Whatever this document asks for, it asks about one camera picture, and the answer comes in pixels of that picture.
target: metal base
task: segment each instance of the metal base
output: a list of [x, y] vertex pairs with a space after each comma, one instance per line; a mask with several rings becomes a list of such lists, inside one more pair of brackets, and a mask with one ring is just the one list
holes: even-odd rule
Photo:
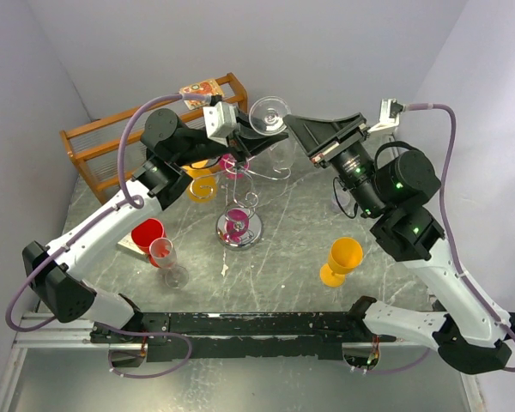
[[231, 249], [233, 251], [242, 251], [254, 246], [261, 239], [261, 236], [264, 232], [264, 225], [258, 215], [255, 213], [252, 215], [252, 212], [249, 209], [238, 208], [238, 210], [245, 212], [247, 215], [251, 215], [248, 223], [248, 229], [244, 234], [240, 236], [228, 236], [226, 234], [227, 217], [225, 215], [221, 215], [215, 224], [217, 237], [219, 238], [220, 242], [227, 249]]
[[[145, 312], [142, 329], [168, 331], [191, 339], [193, 359], [228, 359], [277, 356], [317, 356], [324, 360], [341, 360], [342, 345], [348, 342], [371, 342], [372, 335], [352, 312]], [[124, 336], [96, 324], [90, 332], [92, 344], [116, 344]], [[382, 336], [384, 342], [394, 337]], [[134, 337], [131, 343], [142, 342]], [[155, 336], [147, 340], [147, 362], [183, 359], [187, 347], [179, 339]]]

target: yellow cup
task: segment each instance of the yellow cup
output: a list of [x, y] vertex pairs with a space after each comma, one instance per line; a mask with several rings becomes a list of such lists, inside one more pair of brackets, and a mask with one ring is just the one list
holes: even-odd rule
[[345, 276], [362, 262], [362, 247], [355, 239], [340, 238], [330, 248], [328, 263], [320, 268], [320, 279], [326, 286], [337, 288]]
[[201, 169], [201, 167], [206, 166], [206, 163], [207, 161], [193, 163], [191, 166], [196, 167], [195, 169], [183, 166], [187, 174], [193, 178], [193, 181], [186, 189], [187, 196], [193, 202], [209, 202], [217, 194], [217, 186], [215, 184], [214, 176], [211, 175], [209, 169]]

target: wire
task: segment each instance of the wire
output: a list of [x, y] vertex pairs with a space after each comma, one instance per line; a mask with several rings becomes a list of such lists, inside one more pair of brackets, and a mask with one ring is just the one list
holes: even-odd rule
[[[445, 188], [446, 188], [446, 177], [448, 175], [448, 167], [450, 166], [450, 160], [452, 157], [452, 150], [454, 149], [454, 142], [456, 141], [456, 113], [447, 105], [441, 104], [431, 104], [431, 103], [414, 103], [411, 105], [407, 105], [405, 107], [406, 111], [416, 111], [416, 110], [431, 110], [431, 109], [440, 109], [444, 110], [448, 113], [448, 116], [451, 120], [451, 132], [450, 132], [450, 140], [448, 142], [448, 149], [446, 150], [445, 156], [445, 164], [443, 165], [443, 172], [440, 178], [440, 190], [439, 190], [439, 206], [440, 206], [440, 215], [445, 225], [446, 230], [446, 238], [448, 240], [448, 245], [450, 246], [452, 260], [454, 262], [454, 266], [459, 274], [459, 278], [462, 280], [463, 284], [470, 290], [470, 292], [477, 298], [477, 300], [481, 303], [484, 309], [488, 312], [488, 314], [492, 317], [494, 322], [500, 325], [500, 328], [515, 342], [515, 333], [511, 329], [511, 327], [504, 323], [503, 319], [500, 315], [494, 310], [494, 308], [485, 300], [482, 296], [481, 292], [477, 290], [477, 288], [473, 285], [470, 279], [464, 272], [464, 268], [460, 262], [460, 258], [457, 254], [456, 240], [454, 239], [454, 233], [452, 232], [450, 222], [448, 220], [448, 214], [446, 213], [445, 206]], [[504, 367], [503, 369], [506, 372], [515, 373], [515, 367]]]
[[376, 367], [379, 362], [379, 336], [372, 336], [372, 350], [370, 351], [370, 355], [368, 355], [367, 360], [367, 368], [368, 370]]
[[405, 365], [403, 367], [396, 367], [394, 369], [388, 369], [386, 371], [378, 371], [376, 369], [368, 370], [367, 374], [372, 373], [374, 375], [391, 375], [392, 373], [405, 372], [421, 364], [429, 356], [430, 353], [431, 349], [427, 348], [426, 351], [418, 359], [414, 360], [413, 362], [410, 362], [408, 365]]
[[349, 219], [354, 219], [355, 217], [357, 217], [357, 210], [359, 208], [359, 205], [357, 203], [354, 204], [353, 215], [349, 215], [345, 211], [345, 209], [343, 208], [342, 204], [340, 203], [340, 199], [337, 198], [336, 180], [338, 180], [340, 186], [342, 185], [342, 181], [337, 176], [334, 178], [334, 180], [332, 180], [332, 188], [334, 189], [334, 198], [336, 199], [337, 206], [340, 208], [340, 210], [343, 212], [343, 214], [346, 215]]
[[[178, 363], [177, 365], [167, 369], [166, 371], [158, 372], [158, 373], [151, 373], [149, 375], [135, 375], [134, 373], [122, 373], [122, 372], [120, 372], [112, 364], [112, 356], [115, 353], [119, 352], [119, 351], [110, 351], [109, 352], [109, 356], [108, 356], [109, 372], [112, 372], [112, 373], [114, 373], [115, 375], [118, 375], [121, 378], [130, 378], [130, 379], [152, 379], [152, 378], [159, 378], [160, 376], [168, 375], [169, 373], [177, 371], [182, 366], [184, 366], [189, 361], [189, 359], [191, 358], [191, 355], [192, 355], [192, 343], [191, 343], [191, 340], [187, 336], [185, 336], [185, 335], [181, 335], [179, 333], [174, 333], [174, 332], [129, 332], [127, 330], [121, 330], [121, 329], [113, 328], [112, 326], [109, 326], [108, 324], [100, 324], [98, 322], [96, 322], [96, 324], [98, 324], [101, 327], [107, 328], [108, 330], [110, 330], [110, 331], [112, 331], [114, 333], [118, 333], [118, 334], [121, 334], [121, 335], [136, 336], [136, 337], [153, 337], [154, 339], [156, 337], [158, 337], [158, 336], [175, 337], [177, 339], [181, 339], [181, 340], [185, 341], [185, 343], [187, 344], [187, 354], [185, 355], [185, 358], [183, 358], [183, 360], [180, 363]], [[140, 355], [136, 355], [136, 354], [131, 354], [131, 355], [133, 355], [134, 357], [141, 357]]]

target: red cup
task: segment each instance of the red cup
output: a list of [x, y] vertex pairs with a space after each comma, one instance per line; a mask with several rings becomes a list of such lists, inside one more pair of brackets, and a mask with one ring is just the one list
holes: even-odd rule
[[147, 219], [131, 231], [131, 239], [142, 252], [147, 254], [153, 240], [164, 237], [166, 237], [166, 231], [158, 219]]

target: metal frame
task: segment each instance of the metal frame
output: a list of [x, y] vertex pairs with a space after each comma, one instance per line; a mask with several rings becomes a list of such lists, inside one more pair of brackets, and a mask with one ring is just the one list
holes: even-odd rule
[[[189, 337], [193, 359], [303, 355], [339, 360], [343, 343], [372, 341], [372, 334], [358, 317], [367, 305], [367, 300], [358, 300], [349, 312], [144, 312], [142, 329], [153, 337], [147, 341], [147, 362], [183, 359], [186, 355], [186, 346], [179, 339], [153, 336], [162, 331]], [[104, 326], [98, 326], [90, 336], [94, 343], [125, 339]], [[385, 336], [382, 342], [394, 339]], [[141, 343], [142, 338], [130, 341]]]
[[[37, 324], [49, 318], [51, 314], [27, 312], [21, 320], [21, 326]], [[13, 348], [9, 355], [8, 363], [0, 382], [0, 412], [9, 411], [13, 399], [18, 378], [23, 368], [27, 351], [31, 348], [101, 348], [101, 349], [141, 349], [141, 343], [91, 343], [89, 333], [94, 329], [93, 322], [89, 320], [76, 320], [69, 324], [52, 322], [41, 330], [28, 333], [18, 333], [15, 336]], [[391, 347], [417, 346], [412, 342], [397, 339], [395, 342], [386, 342], [382, 345]], [[343, 348], [370, 347], [367, 342], [343, 343]], [[481, 389], [475, 376], [460, 374], [463, 389], [472, 412], [485, 412], [485, 405]]]

